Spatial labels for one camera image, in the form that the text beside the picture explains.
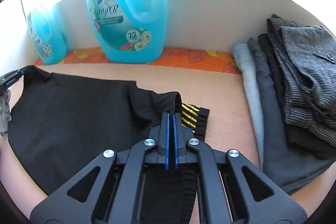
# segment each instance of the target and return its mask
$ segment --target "small blue bottle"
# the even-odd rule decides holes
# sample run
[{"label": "small blue bottle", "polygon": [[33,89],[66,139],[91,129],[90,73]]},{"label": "small blue bottle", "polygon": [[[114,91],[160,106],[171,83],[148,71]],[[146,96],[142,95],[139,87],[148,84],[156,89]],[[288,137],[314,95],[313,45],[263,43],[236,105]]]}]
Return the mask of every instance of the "small blue bottle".
[{"label": "small blue bottle", "polygon": [[67,55],[66,44],[51,9],[38,6],[27,14],[27,25],[36,50],[46,65]]},{"label": "small blue bottle", "polygon": [[86,0],[90,21],[107,58],[146,63],[163,50],[167,0]]}]

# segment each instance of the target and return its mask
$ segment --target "orange floral fabric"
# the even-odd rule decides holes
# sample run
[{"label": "orange floral fabric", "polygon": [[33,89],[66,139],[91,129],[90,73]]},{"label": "orange floral fabric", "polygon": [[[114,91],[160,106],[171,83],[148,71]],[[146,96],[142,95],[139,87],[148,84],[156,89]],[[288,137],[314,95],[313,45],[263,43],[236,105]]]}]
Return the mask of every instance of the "orange floral fabric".
[{"label": "orange floral fabric", "polygon": [[[100,47],[95,47],[69,51],[65,58],[58,64],[76,63],[113,62],[107,59],[106,55],[103,53]],[[157,60],[147,64],[154,66],[167,66],[241,74],[241,71],[237,68],[233,56],[228,52],[165,47],[161,56]],[[35,62],[34,65],[43,65],[43,61],[39,59]]]}]

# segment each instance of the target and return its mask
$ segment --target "striped knit garment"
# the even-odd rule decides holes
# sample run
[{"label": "striped knit garment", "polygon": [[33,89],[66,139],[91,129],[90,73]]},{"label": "striped knit garment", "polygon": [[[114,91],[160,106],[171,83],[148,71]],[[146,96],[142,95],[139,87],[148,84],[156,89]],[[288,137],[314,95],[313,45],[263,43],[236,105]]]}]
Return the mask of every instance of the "striped knit garment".
[{"label": "striped knit garment", "polygon": [[336,146],[336,40],[322,27],[277,15],[268,34],[285,77],[285,122]]}]

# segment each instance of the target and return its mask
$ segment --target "white partition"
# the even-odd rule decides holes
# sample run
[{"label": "white partition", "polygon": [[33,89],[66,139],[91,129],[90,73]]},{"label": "white partition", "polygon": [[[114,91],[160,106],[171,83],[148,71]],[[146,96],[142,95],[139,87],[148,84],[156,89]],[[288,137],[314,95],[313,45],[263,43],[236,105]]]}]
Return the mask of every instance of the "white partition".
[{"label": "white partition", "polygon": [[0,75],[33,64],[38,55],[28,32],[21,0],[0,3]]},{"label": "white partition", "polygon": [[[306,25],[323,25],[291,0],[168,0],[165,45],[227,52],[237,42],[267,31],[273,13]],[[54,6],[63,20],[70,49],[98,46],[85,0],[62,0]]]}]

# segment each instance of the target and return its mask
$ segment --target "pink flower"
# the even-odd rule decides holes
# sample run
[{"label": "pink flower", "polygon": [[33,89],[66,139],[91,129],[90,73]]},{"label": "pink flower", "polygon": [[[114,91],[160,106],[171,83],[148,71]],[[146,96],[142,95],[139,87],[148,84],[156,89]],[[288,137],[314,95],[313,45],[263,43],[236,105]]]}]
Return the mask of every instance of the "pink flower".
[{"label": "pink flower", "polygon": [[125,45],[122,45],[122,46],[120,47],[120,49],[121,49],[122,51],[125,51],[127,48],[132,47],[132,46],[133,46],[133,45],[132,45],[131,42],[127,42]]},{"label": "pink flower", "polygon": [[96,29],[97,29],[97,31],[99,32],[99,30],[100,30],[100,27],[99,27],[99,24],[98,24],[98,22],[97,22],[97,21],[94,21],[94,25],[96,26]]}]

